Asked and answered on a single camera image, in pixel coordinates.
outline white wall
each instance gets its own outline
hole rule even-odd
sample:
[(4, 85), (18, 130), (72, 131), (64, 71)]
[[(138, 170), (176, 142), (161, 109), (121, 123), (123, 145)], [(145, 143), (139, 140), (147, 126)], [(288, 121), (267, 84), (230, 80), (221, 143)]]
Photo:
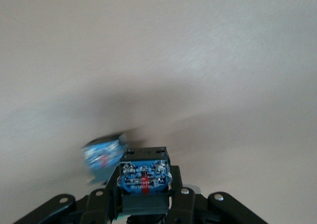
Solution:
[(167, 146), (183, 182), (316, 223), (317, 0), (0, 0), (0, 216), (88, 187), (80, 147)]

